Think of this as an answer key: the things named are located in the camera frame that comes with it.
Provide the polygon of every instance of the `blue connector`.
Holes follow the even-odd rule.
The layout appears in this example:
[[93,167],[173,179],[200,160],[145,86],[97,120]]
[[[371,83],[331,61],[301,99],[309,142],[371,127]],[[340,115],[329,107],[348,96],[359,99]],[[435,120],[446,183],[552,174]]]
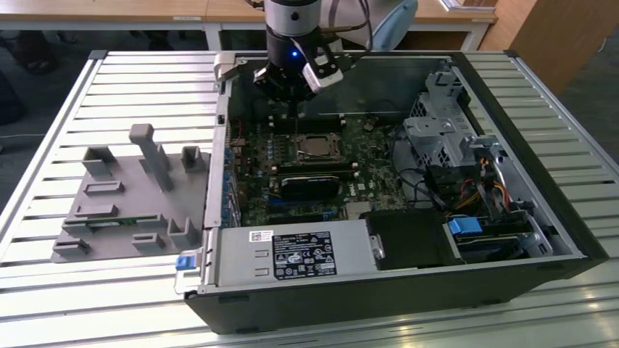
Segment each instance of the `blue connector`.
[[176,270],[195,270],[195,255],[177,257]]
[[447,226],[452,234],[474,234],[484,231],[476,217],[456,217],[447,223]]

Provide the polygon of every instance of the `floor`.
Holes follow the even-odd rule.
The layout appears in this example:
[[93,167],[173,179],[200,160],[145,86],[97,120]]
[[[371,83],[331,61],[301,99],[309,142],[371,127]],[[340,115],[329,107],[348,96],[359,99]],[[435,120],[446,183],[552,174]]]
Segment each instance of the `floor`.
[[[12,34],[5,31],[1,35],[11,37]],[[76,43],[67,44],[56,40],[53,33],[48,34],[52,50],[61,58],[61,66],[43,76],[29,75],[13,62],[8,52],[0,49],[0,71],[9,79],[28,109],[27,116],[19,122],[0,126],[0,144],[4,147],[0,153],[0,207],[4,207],[9,200],[12,190],[43,139],[43,136],[17,138],[3,138],[3,136],[44,135],[92,50],[144,51],[148,49],[145,36],[135,37],[124,31],[79,32],[76,39]],[[176,50],[207,49],[204,35],[200,32],[188,32],[184,40],[179,38],[177,33],[171,33],[169,42]],[[603,148],[619,161],[618,86],[619,28],[607,39],[602,52],[590,60],[559,96]]]

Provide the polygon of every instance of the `metal table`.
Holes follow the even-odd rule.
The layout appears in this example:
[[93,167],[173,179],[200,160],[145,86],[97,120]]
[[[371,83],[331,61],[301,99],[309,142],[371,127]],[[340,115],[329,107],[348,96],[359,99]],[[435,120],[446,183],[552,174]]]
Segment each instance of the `metal table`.
[[167,153],[187,144],[211,149],[215,53],[109,52],[83,69],[0,217],[0,347],[598,347],[618,340],[618,165],[520,59],[503,52],[467,55],[608,262],[508,304],[217,336],[175,294],[175,256],[48,261],[87,146],[109,144],[116,156],[137,154],[128,129],[152,123]]

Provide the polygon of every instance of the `white sticker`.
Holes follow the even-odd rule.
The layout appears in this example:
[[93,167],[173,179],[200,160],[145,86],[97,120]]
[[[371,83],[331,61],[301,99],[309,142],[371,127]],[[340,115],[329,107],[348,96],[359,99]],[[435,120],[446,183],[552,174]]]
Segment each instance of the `white sticker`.
[[249,242],[271,241],[272,231],[249,231]]
[[173,20],[203,20],[201,17],[185,17],[185,16],[173,16]]

